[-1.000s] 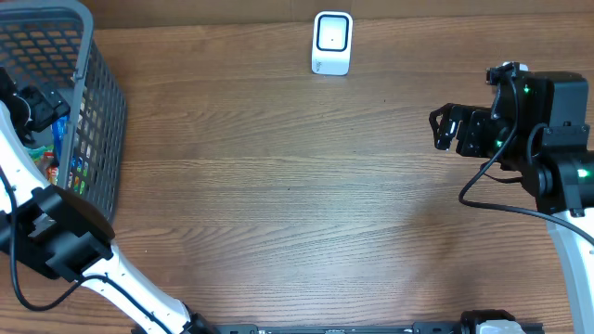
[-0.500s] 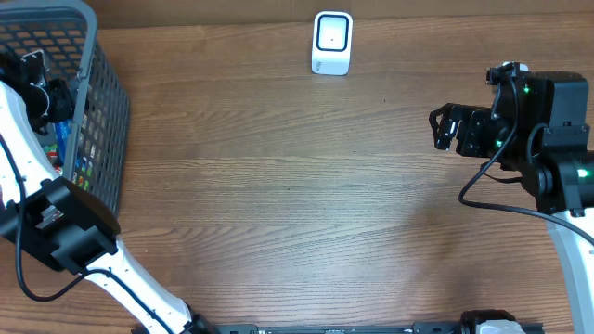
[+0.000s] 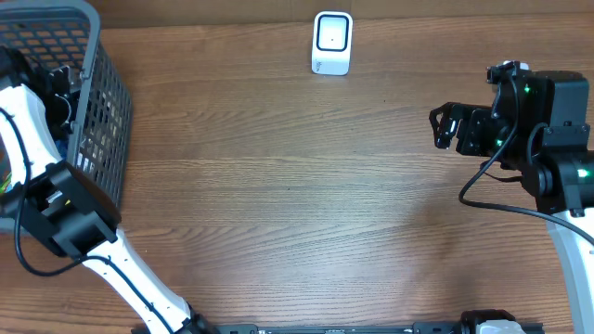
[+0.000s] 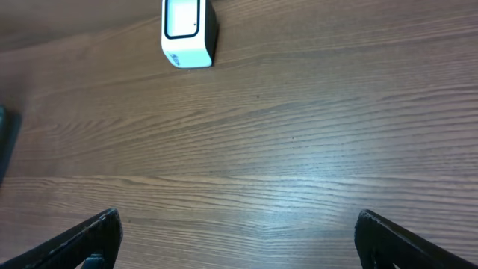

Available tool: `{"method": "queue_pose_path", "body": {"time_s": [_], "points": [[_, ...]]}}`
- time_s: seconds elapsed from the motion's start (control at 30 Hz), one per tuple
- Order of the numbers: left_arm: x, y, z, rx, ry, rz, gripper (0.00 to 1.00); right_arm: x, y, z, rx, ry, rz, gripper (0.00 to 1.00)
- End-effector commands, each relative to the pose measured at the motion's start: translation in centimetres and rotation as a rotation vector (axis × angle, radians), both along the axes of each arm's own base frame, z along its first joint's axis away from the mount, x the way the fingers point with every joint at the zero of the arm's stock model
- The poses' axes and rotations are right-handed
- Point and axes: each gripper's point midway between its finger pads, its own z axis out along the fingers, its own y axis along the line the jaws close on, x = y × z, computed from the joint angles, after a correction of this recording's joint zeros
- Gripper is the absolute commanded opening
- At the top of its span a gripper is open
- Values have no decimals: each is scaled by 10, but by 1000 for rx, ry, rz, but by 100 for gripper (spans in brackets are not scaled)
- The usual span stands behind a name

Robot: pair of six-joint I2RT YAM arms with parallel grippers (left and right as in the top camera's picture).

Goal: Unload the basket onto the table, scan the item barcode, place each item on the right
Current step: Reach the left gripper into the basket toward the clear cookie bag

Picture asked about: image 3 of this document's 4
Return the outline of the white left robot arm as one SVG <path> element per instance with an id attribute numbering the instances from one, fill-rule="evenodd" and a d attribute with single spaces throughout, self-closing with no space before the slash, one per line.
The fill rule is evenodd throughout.
<path id="1" fill-rule="evenodd" d="M 71 86 L 67 69 L 33 67 L 19 50 L 2 47 L 1 139 L 11 178 L 1 213 L 14 220 L 20 264 L 43 277 L 85 266 L 135 310 L 144 333 L 213 332 L 136 253 L 114 202 L 60 155 L 52 133 L 70 129 Z"/>

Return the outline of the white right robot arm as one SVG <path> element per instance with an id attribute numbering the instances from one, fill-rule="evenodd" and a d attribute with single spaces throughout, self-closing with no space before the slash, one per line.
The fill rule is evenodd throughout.
<path id="1" fill-rule="evenodd" d="M 536 208 L 466 199 L 477 181 L 460 190 L 461 203 L 540 218 L 561 262 L 574 330 L 593 330 L 593 152 L 586 122 L 589 84 L 574 71 L 531 71 L 511 62 L 487 69 L 496 88 L 491 106 L 447 102 L 431 110 L 434 144 L 483 157 L 478 175 L 497 162 L 519 172 L 517 182 Z"/>

